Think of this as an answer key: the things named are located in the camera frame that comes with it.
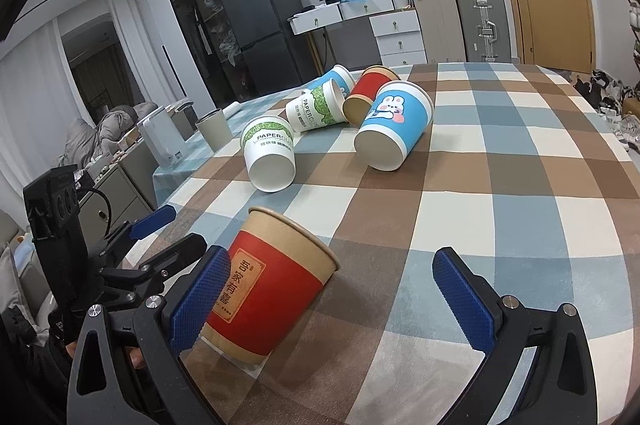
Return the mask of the red kraft paper cup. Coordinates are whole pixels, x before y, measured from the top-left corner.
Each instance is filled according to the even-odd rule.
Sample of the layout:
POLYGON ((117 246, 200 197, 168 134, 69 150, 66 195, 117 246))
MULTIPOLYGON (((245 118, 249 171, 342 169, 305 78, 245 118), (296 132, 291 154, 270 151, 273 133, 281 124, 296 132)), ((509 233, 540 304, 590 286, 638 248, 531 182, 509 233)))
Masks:
POLYGON ((343 114, 346 121, 359 127, 371 109, 380 88, 391 81, 399 80, 399 75, 390 68, 372 66, 364 70, 354 89, 344 100, 343 114))
POLYGON ((340 269, 309 230, 270 208, 252 206, 229 251, 230 275, 203 327, 226 355, 264 361, 340 269))

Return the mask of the white green leaf paper cup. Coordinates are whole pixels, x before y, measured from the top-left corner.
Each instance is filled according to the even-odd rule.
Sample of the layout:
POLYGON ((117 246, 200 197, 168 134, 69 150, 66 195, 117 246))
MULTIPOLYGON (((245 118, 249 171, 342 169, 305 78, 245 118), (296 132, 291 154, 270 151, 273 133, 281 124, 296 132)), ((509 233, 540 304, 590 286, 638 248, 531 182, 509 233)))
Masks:
POLYGON ((248 178, 262 192, 288 188, 296 175, 294 134, 290 124, 277 115, 251 120, 240 138, 248 178))

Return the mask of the blue bunny paper cup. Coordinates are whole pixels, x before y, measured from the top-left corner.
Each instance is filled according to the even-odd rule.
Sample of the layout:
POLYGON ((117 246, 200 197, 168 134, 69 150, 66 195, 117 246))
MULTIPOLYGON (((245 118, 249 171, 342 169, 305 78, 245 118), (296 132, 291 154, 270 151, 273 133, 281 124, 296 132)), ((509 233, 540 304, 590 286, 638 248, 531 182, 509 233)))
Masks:
POLYGON ((398 170, 432 124, 433 113, 430 95, 418 84, 385 84, 354 138, 357 156, 375 170, 398 170))

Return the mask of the far blue white paper cup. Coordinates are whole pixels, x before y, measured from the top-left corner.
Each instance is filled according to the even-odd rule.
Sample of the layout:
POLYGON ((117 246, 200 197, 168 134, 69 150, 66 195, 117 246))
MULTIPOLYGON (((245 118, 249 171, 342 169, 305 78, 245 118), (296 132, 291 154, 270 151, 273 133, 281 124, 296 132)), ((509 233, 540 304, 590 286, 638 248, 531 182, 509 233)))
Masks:
POLYGON ((347 70, 341 64, 335 64, 335 66, 331 70, 306 84, 304 87, 304 92, 310 92, 311 89, 321 86, 331 80, 333 80, 338 85, 338 87, 340 87, 344 97, 347 97, 356 85, 356 81, 352 76, 352 73, 350 73, 349 70, 347 70))

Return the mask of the grey low cabinet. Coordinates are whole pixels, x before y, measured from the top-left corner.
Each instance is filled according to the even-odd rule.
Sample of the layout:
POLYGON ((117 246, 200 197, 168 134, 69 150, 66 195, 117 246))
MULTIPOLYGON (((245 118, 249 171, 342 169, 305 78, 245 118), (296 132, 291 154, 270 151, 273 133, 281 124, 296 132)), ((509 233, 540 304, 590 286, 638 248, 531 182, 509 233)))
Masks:
POLYGON ((132 223, 156 210, 152 180, 156 169, 156 159, 140 140, 122 153, 93 186, 110 201, 111 212, 99 194, 84 195, 79 204, 79 221, 89 249, 102 239, 107 223, 114 229, 123 221, 132 223))

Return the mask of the white air purifier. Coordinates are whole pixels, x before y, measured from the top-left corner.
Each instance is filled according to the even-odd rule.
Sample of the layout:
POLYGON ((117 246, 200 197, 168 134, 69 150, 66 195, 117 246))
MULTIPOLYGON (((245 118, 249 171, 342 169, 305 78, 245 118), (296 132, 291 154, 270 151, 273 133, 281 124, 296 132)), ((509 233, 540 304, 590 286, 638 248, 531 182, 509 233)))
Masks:
POLYGON ((164 107, 146 115, 138 128, 160 167, 171 167, 186 156, 186 141, 164 107))

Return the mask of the beige steel tumbler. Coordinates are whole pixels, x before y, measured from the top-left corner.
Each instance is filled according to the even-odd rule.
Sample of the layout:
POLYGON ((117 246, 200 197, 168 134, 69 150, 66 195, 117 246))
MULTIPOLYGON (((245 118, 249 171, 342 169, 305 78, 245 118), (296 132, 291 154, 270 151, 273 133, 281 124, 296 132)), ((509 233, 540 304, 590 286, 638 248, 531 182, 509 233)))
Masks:
POLYGON ((216 109, 198 119, 196 127, 214 153, 228 145, 233 138, 222 109, 216 109))

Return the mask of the grey blanket on sofa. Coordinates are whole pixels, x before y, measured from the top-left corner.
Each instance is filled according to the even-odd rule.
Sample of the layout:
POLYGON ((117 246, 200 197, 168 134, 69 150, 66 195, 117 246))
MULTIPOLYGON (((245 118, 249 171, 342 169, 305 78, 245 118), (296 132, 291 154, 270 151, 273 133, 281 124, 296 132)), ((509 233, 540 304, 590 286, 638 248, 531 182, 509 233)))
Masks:
POLYGON ((108 111, 96 127, 90 126, 83 119, 76 119, 68 127, 64 150, 56 165, 77 165, 84 168, 97 156, 114 154, 122 136, 157 108, 158 105, 154 102, 142 102, 133 107, 121 104, 108 111))

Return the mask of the checkered tablecloth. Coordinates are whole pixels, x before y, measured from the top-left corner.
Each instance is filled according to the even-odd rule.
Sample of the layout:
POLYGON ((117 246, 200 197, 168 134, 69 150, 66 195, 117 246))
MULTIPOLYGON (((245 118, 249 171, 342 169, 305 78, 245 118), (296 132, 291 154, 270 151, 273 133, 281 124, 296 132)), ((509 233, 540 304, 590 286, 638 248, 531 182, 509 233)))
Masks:
POLYGON ((482 354, 433 280, 444 246, 524 305, 573 304, 588 337, 598 419, 639 385, 639 173, 588 102, 535 66, 416 66, 433 124, 397 171, 364 165, 355 130, 296 140, 297 175, 267 194, 231 142, 170 196, 176 220, 128 254, 185 234, 229 245, 252 206, 329 245, 340 270, 270 357, 241 367, 207 338, 186 363, 231 424, 434 424, 482 354))

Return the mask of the black refrigerator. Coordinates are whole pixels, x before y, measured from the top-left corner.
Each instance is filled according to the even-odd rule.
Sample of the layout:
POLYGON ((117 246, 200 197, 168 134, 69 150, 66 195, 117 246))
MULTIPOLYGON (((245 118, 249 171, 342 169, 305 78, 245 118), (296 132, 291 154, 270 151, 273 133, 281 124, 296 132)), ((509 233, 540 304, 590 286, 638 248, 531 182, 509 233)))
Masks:
POLYGON ((305 37, 293 33, 289 18, 300 0, 222 0, 258 95, 306 84, 318 76, 305 37))

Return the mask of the silver aluminium suitcase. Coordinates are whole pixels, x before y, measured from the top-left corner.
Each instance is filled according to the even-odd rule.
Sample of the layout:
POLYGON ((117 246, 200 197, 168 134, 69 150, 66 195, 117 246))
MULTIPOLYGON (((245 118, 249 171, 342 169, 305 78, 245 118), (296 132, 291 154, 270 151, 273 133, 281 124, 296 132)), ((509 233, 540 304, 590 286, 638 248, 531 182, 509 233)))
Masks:
POLYGON ((504 0, 457 0, 466 58, 471 62, 511 62, 504 0))

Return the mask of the white drawer desk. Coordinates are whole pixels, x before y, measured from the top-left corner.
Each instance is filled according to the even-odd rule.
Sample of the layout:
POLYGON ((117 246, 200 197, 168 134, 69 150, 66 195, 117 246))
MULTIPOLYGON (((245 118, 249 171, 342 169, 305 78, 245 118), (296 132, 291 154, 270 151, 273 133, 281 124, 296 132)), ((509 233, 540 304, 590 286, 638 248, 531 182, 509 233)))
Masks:
POLYGON ((288 19, 296 35, 323 45, 321 55, 350 70, 372 64, 388 68, 427 62, 420 21, 410 0, 334 2, 288 19))

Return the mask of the beige suitcase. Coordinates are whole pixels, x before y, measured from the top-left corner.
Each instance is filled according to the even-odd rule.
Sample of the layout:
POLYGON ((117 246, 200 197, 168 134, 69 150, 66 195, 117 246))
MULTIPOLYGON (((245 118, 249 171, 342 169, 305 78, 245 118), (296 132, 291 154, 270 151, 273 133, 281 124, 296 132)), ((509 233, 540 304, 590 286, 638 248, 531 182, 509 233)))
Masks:
POLYGON ((465 62, 456 0, 413 0, 428 63, 465 62))

